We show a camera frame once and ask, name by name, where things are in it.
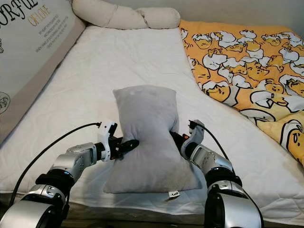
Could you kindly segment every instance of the gray cushion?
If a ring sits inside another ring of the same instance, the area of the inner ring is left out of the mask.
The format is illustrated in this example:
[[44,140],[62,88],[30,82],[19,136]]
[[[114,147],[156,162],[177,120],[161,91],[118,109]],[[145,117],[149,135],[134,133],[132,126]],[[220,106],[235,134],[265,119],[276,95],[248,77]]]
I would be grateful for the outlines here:
[[169,133],[178,131],[176,92],[151,85],[114,90],[124,141],[140,144],[116,160],[104,192],[168,192],[200,188],[192,165]]

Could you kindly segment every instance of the yellow blanket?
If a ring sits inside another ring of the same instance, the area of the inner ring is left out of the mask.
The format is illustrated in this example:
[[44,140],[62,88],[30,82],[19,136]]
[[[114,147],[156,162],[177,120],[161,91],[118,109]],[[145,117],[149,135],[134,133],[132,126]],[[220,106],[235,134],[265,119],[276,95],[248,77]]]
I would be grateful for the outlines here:
[[304,165],[303,40],[285,27],[182,20],[180,29],[200,89],[239,110]]

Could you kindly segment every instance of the beige cushion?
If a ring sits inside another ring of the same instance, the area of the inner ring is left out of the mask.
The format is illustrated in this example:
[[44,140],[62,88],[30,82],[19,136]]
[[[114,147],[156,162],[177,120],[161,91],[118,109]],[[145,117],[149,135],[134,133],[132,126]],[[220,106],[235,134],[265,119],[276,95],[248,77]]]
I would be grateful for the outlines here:
[[100,27],[113,29],[148,28],[140,13],[132,8],[113,5],[101,0],[74,0],[74,13]]
[[180,24],[181,16],[173,8],[139,8],[136,9],[145,19],[149,28],[174,29]]

